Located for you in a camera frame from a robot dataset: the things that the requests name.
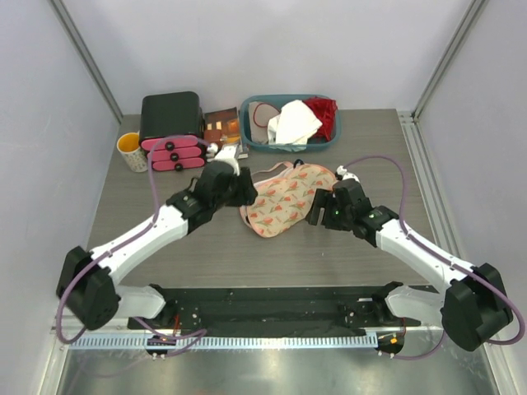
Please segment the pink mesh laundry bag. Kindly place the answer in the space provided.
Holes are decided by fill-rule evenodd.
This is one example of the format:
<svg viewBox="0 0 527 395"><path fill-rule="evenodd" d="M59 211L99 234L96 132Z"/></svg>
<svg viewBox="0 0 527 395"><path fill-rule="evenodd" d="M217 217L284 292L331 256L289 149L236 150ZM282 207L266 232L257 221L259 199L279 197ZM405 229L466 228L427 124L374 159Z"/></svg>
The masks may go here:
<svg viewBox="0 0 527 395"><path fill-rule="evenodd" d="M304 164L284 178L261 185L252 206L240 209L242 221L262 238L272 238L305 219L317 188L330 190L336 178L320 165Z"/></svg>

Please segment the navy blue bra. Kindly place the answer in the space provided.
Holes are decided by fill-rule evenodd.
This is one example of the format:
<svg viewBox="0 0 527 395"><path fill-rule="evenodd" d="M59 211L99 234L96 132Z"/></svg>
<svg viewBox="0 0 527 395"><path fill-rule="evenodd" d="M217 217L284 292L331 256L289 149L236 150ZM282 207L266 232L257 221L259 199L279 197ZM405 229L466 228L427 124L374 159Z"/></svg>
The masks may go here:
<svg viewBox="0 0 527 395"><path fill-rule="evenodd" d="M275 179L284 178L289 175L295 168L304 165L305 162L301 159L290 161L281 161L266 170L257 170L251 172L251 178L254 187L258 189L261 185L273 182Z"/></svg>

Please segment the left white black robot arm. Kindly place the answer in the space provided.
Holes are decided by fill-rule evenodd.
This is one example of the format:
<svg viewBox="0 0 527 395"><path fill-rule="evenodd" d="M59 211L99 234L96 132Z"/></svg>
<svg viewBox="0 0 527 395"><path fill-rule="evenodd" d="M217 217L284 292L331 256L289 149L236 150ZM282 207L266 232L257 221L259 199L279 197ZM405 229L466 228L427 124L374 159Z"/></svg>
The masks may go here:
<svg viewBox="0 0 527 395"><path fill-rule="evenodd" d="M113 318L146 318L167 328L175 307L154 286L122 286L122 280L140 263L208 223L223 207L254 203L250 169L235 160L214 160L194 184L175 193L143 223L107 244L86 251L71 249L65 258L57 296L59 309L69 309L88 330Z"/></svg>

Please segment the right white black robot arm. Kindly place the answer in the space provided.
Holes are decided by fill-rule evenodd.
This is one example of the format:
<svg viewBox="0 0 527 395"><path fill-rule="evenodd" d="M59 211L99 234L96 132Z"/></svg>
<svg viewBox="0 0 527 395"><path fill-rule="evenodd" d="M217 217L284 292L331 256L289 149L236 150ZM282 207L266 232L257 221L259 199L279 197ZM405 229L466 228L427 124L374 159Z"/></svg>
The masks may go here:
<svg viewBox="0 0 527 395"><path fill-rule="evenodd" d="M434 292L392 285L372 304L376 322L389 325L412 318L443 329L457 346L474 351L513 320L499 271L488 263L477 267L457 258L412 230L385 206L374 207L354 179L317 189L309 214L311 225L350 231L407 264Z"/></svg>

